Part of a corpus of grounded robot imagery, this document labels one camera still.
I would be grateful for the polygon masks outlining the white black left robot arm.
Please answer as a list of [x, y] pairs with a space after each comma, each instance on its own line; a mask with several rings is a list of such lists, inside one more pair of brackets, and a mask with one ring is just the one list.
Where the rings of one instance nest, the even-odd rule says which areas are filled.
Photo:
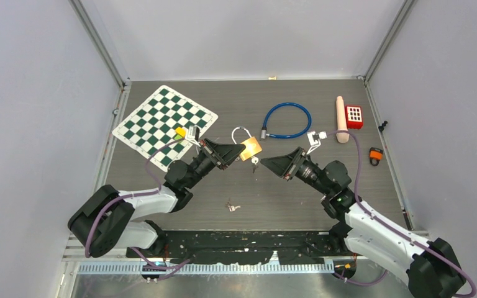
[[191, 189], [213, 169], [229, 167], [243, 144], [221, 144], [207, 138], [198, 143], [192, 162], [172, 161], [164, 184], [142, 191], [118, 191], [101, 186], [68, 221], [68, 229], [84, 246], [87, 258], [99, 258], [115, 248], [135, 249], [160, 256], [168, 244], [166, 233], [153, 221], [139, 221], [152, 214], [180, 211], [192, 199]]

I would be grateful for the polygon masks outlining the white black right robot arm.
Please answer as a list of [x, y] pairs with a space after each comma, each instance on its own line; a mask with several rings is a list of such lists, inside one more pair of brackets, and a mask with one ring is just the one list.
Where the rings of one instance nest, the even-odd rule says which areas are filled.
[[324, 210], [338, 220], [329, 231], [333, 252], [350, 251], [372, 260], [399, 278], [413, 297], [458, 297], [466, 278], [451, 244], [442, 238], [431, 241], [383, 217], [350, 189], [352, 180], [342, 162], [321, 168], [299, 147], [260, 163], [278, 177], [298, 178], [323, 195]]

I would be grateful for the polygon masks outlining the brass padlock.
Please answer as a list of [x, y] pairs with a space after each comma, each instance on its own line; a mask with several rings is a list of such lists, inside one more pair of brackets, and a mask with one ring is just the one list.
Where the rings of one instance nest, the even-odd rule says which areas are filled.
[[243, 142], [241, 142], [242, 145], [245, 145], [245, 149], [239, 154], [239, 158], [242, 161], [247, 161], [247, 160], [251, 161], [251, 157], [252, 156], [257, 156], [257, 154], [259, 154], [262, 151], [262, 147], [259, 144], [256, 137], [252, 136], [251, 133], [249, 132], [249, 130], [246, 129], [245, 127], [242, 127], [242, 126], [234, 128], [232, 133], [231, 133], [232, 141], [235, 144], [237, 144], [237, 142], [235, 140], [235, 132], [238, 131], [238, 130], [243, 130], [248, 135], [248, 138], [246, 140], [244, 140]]

